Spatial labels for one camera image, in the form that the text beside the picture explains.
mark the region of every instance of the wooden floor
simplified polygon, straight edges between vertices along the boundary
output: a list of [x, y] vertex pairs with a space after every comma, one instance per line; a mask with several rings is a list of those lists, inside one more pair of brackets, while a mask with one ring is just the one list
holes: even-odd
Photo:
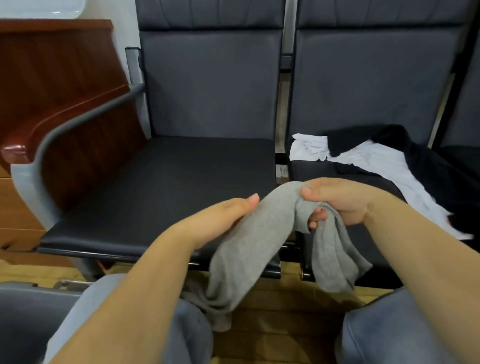
[[[116, 265], [109, 273], [127, 272]], [[282, 279], [260, 279], [233, 313], [232, 329], [215, 334], [211, 364], [331, 364], [345, 312], [389, 290], [357, 287], [356, 296], [332, 297], [300, 281], [300, 266], [282, 263]], [[60, 279], [83, 280], [75, 268], [14, 266], [0, 261], [0, 282], [53, 287]]]

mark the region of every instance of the gray sock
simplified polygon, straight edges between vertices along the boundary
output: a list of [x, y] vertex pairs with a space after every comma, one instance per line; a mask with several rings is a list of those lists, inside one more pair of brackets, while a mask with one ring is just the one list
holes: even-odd
[[256, 283], [267, 263], [292, 230], [309, 233], [308, 218], [320, 205], [328, 212], [313, 239], [312, 269], [321, 289], [353, 292], [355, 280], [372, 265], [353, 246], [339, 213], [325, 202], [305, 201], [304, 182], [288, 182], [273, 190], [229, 231], [210, 263], [204, 291], [185, 283], [182, 298], [205, 311], [214, 331], [230, 329], [230, 315]]

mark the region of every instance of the hand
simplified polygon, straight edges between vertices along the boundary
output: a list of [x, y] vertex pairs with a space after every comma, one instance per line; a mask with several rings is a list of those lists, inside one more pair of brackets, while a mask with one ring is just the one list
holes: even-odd
[[[360, 224], [371, 211], [373, 202], [388, 192], [367, 184], [341, 178], [317, 178], [307, 181], [312, 188], [302, 187], [301, 195], [307, 201], [325, 201], [341, 215], [345, 225]], [[310, 216], [310, 227], [315, 229], [317, 221], [325, 220], [327, 212], [317, 208]]]
[[193, 250], [200, 249], [230, 229], [237, 220], [251, 212], [260, 202], [258, 194], [249, 198], [232, 198], [191, 215], [172, 225], [173, 231], [192, 244]]

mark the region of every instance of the row of seats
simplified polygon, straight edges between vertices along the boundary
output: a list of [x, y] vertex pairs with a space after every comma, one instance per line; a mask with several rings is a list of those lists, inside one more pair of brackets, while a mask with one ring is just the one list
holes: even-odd
[[[46, 233], [39, 252], [135, 261], [180, 219], [235, 196], [264, 197], [276, 187], [285, 0], [136, 4], [153, 137], [109, 184]], [[426, 145], [474, 6], [473, 0], [299, 0], [287, 153], [295, 133], [372, 123], [401, 124], [414, 142]], [[480, 50], [476, 62], [478, 70]], [[457, 118], [474, 124], [480, 72], [473, 73], [463, 97], [469, 106], [458, 104], [466, 117], [459, 111]], [[449, 131], [458, 137], [446, 137], [445, 145], [470, 143], [462, 133]], [[337, 175], [329, 162], [294, 161], [289, 172], [298, 181]], [[360, 182], [399, 193], [379, 177]], [[349, 232], [374, 265], [363, 284], [400, 284], [366, 229]], [[309, 239], [300, 237], [306, 271]], [[208, 269], [217, 246], [195, 252], [192, 266]], [[279, 274], [276, 255], [265, 275]]]

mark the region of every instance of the white cloth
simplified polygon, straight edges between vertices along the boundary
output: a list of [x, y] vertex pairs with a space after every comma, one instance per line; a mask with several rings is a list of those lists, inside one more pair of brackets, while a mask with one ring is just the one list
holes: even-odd
[[472, 239], [471, 235], [464, 234], [450, 225], [448, 221], [450, 213], [437, 204], [413, 176], [408, 169], [403, 152], [367, 140], [338, 157], [332, 157], [328, 149], [327, 136], [295, 134], [293, 138], [295, 141], [290, 149], [290, 160], [329, 160], [342, 164], [353, 164], [368, 172], [379, 174], [392, 181], [407, 203], [424, 217], [459, 240]]

